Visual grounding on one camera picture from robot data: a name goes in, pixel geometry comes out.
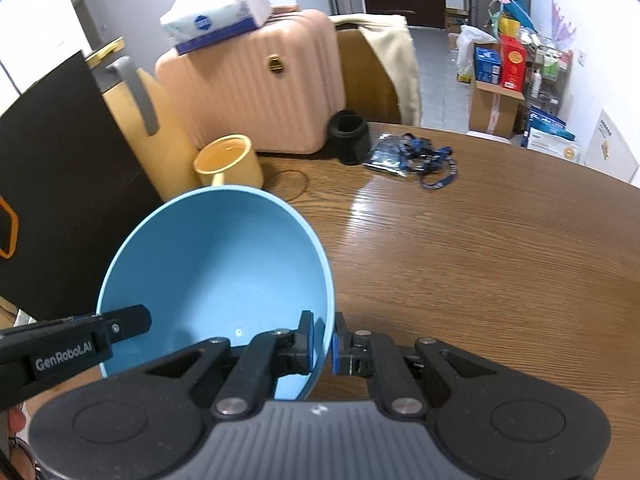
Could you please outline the person's left hand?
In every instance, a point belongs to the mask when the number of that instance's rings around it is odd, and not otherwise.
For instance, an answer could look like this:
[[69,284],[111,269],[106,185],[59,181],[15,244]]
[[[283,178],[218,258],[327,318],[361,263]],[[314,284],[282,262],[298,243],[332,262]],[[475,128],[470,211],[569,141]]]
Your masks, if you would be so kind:
[[8,421],[8,434],[14,437],[21,432],[26,426],[26,415],[23,411],[23,405],[18,404],[6,411],[6,420]]

